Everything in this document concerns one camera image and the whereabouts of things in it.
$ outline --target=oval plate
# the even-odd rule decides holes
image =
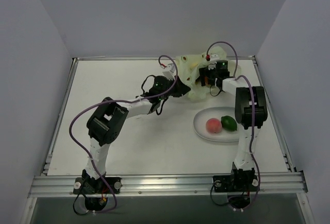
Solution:
[[[236,131],[226,131],[222,129],[222,131],[218,134],[210,134],[206,130],[206,122],[210,118],[217,118],[221,120],[223,116],[231,116],[235,119],[235,108],[233,107],[211,107],[204,109],[197,113],[194,117],[193,125],[194,130],[201,138],[213,141],[213,142],[225,142],[232,143],[238,142],[239,133]]]

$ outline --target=translucent plastic part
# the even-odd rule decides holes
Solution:
[[[210,49],[211,56],[217,55],[219,60],[228,60],[226,58],[227,53],[220,47],[214,46]],[[199,78],[199,69],[206,67],[210,63],[205,59],[206,52],[196,55],[182,55],[175,58],[176,65],[179,70],[180,80],[191,88],[191,91],[187,94],[191,100],[205,99],[206,95],[210,92],[209,87],[202,87],[200,83],[196,84],[196,80]],[[228,70],[232,76],[235,70],[235,60],[228,60]],[[241,74],[241,68],[238,66],[236,75]]]

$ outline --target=cable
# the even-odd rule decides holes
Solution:
[[[83,145],[81,144],[77,138],[75,138],[75,136],[73,135],[72,133],[72,127],[74,125],[74,123],[77,121],[78,118],[80,118],[80,116],[82,116],[84,113],[96,108],[96,107],[99,107],[99,106],[102,106],[102,105],[106,105],[106,104],[110,104],[110,103],[114,103],[114,102],[121,102],[121,103],[129,103],[129,104],[133,104],[133,103],[136,103],[136,102],[139,102],[141,100],[144,100],[144,99],[151,99],[151,98],[156,98],[156,97],[160,97],[160,96],[163,96],[164,94],[168,93],[169,91],[171,91],[172,88],[174,88],[174,86],[176,85],[176,82],[177,82],[177,79],[178,79],[178,69],[177,69],[177,66],[174,62],[174,60],[167,56],[167,55],[161,55],[159,56],[158,58],[158,62],[159,64],[161,65],[160,63],[160,59],[162,57],[166,57],[168,59],[170,59],[172,61],[172,63],[174,64],[174,67],[175,67],[175,71],[176,71],[176,75],[175,75],[175,79],[174,79],[174,82],[172,83],[172,85],[166,90],[164,91],[163,93],[160,93],[160,94],[156,94],[156,95],[153,95],[153,96],[149,96],[149,97],[143,97],[143,98],[140,98],[140,99],[137,99],[137,100],[134,100],[134,101],[128,101],[128,100],[108,100],[108,101],[104,101],[104,102],[100,102],[100,103],[97,103],[97,104],[94,104],[86,109],[84,109],[83,111],[81,111],[77,116],[75,116],[73,118],[73,120],[71,121],[70,123],[70,126],[69,126],[69,135],[71,137],[71,139],[80,147],[82,148],[88,155],[88,157],[90,158],[91,160],[91,163],[92,163],[92,166],[94,168],[94,170],[96,171],[97,175],[101,178],[101,180],[105,183],[105,185],[108,187],[108,189],[110,190],[112,196],[113,196],[113,199],[114,199],[114,205],[113,207],[110,207],[108,209],[105,209],[105,210],[101,210],[101,211],[98,211],[98,213],[103,213],[103,212],[108,212],[108,211],[111,211],[111,210],[114,210],[116,207],[117,207],[117,198],[112,190],[112,188],[110,187],[110,185],[108,184],[108,182],[105,180],[105,178],[103,177],[103,175],[101,175],[100,171],[98,170],[98,168],[96,167],[95,163],[94,163],[94,160],[93,160],[93,156],[92,154],[90,153],[90,151]]]
[[[238,66],[238,56],[237,56],[237,52],[236,52],[235,48],[232,45],[230,45],[228,42],[226,42],[226,41],[216,41],[216,42],[212,43],[206,51],[206,57],[210,56],[208,52],[210,51],[211,47],[214,46],[215,44],[220,44],[220,43],[229,45],[232,48],[232,50],[234,51],[234,54],[235,54],[235,57],[236,57],[236,65],[235,65],[235,70],[234,70],[234,77],[235,77],[236,76],[236,71],[237,71],[237,66]]]
[[[161,115],[162,111],[163,111],[163,106],[164,106],[164,103],[168,100],[168,98],[164,99],[163,100],[163,103],[161,104],[161,107],[160,107],[160,112],[158,112],[158,110],[156,110],[156,114],[159,116]]]
[[[231,207],[233,211],[241,210],[241,212],[243,212],[243,209],[240,207],[240,204],[242,205],[250,204],[250,195],[249,194],[244,195],[244,193],[245,192],[243,192],[242,195],[240,196],[228,197],[228,201],[230,202],[229,207]]]
[[[220,207],[223,207],[223,206],[228,206],[228,205],[230,205],[230,204],[233,204],[234,202],[239,202],[239,201],[241,201],[241,199],[232,200],[232,199],[234,199],[234,198],[237,198],[237,196],[232,196],[232,197],[228,198],[228,202],[224,202],[224,203],[217,203],[217,202],[215,202],[214,199],[213,199],[213,196],[212,196],[212,192],[213,192],[214,187],[215,187],[215,184],[213,184],[212,187],[211,187],[211,190],[210,190],[210,197],[211,197],[212,202],[213,202],[215,205],[220,206]]]
[[[212,87],[214,87],[214,85],[211,85],[210,86],[210,95],[212,96],[212,97],[217,97],[220,93],[221,93],[221,90],[219,90],[219,92],[216,94],[216,95],[213,95],[212,93],[211,93],[211,88]]]
[[[257,191],[254,195],[254,197],[252,198],[252,201],[250,202],[250,204],[246,207],[244,207],[243,209],[247,209],[248,207],[250,207],[254,202],[255,200],[257,199],[257,196],[258,196],[258,193],[260,191],[260,181],[261,181],[261,176],[260,176],[260,169],[259,169],[259,165],[256,161],[256,158],[254,157],[253,155],[253,152],[252,152],[252,143],[253,143],[253,139],[254,139],[254,125],[255,125],[255,106],[254,106],[254,94],[253,94],[253,89],[252,89],[252,86],[251,86],[251,83],[249,82],[248,78],[246,76],[243,76],[243,75],[240,75],[239,77],[237,77],[235,80],[238,80],[240,78],[243,78],[247,85],[249,86],[249,90],[250,90],[250,95],[251,95],[251,103],[252,103],[252,127],[251,127],[251,140],[250,140],[250,144],[249,144],[249,152],[250,152],[250,155],[252,157],[252,160],[256,166],[256,169],[257,169],[257,177],[258,177],[258,185],[257,185]]]
[[[83,181],[83,183],[81,184],[80,190],[79,190],[79,192],[78,192],[76,198],[75,198],[74,201],[73,201],[72,208],[73,208],[73,212],[74,212],[76,215],[87,215],[88,212],[89,212],[89,211],[87,210],[85,213],[79,213],[78,211],[76,211],[76,208],[75,208],[75,206],[74,206],[74,204],[76,203],[78,197],[80,196],[80,194],[81,194],[82,191],[83,191],[83,187],[84,187],[84,184],[85,184],[86,180],[87,180],[87,178],[86,178],[86,179]]]
[[[143,89],[143,87],[144,87],[144,84],[145,84],[145,82],[148,80],[148,78],[149,77],[154,77],[154,78],[156,78],[156,76],[155,75],[148,75],[147,77],[146,77],[146,79],[143,81],[143,83],[142,83],[142,85],[141,85],[141,89],[142,89],[142,91],[143,91],[143,93],[142,94],[145,94],[145,90]]]

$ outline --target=table surface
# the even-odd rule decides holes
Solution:
[[[250,60],[239,60],[241,74],[252,85],[259,80]],[[105,60],[79,61],[69,99],[56,139],[48,175],[81,175],[87,154],[69,136],[71,120],[83,109],[109,96],[132,99],[141,94],[147,75],[162,75],[157,61]],[[151,87],[152,80],[145,89]],[[226,174],[231,171],[238,143],[217,143],[200,138],[193,129],[193,118],[209,107],[234,107],[228,93],[192,102],[170,98],[163,113],[140,115],[126,120],[119,137],[111,144],[106,162],[108,175]],[[84,114],[73,127],[73,134],[90,146],[86,122],[94,110]],[[270,116],[260,130],[255,157],[263,173],[286,172],[283,153]]]

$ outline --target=green lime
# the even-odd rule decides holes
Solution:
[[[228,131],[235,131],[235,130],[237,130],[236,120],[233,119],[230,116],[223,116],[221,118],[221,124],[222,124],[222,127],[225,130],[228,130]]]

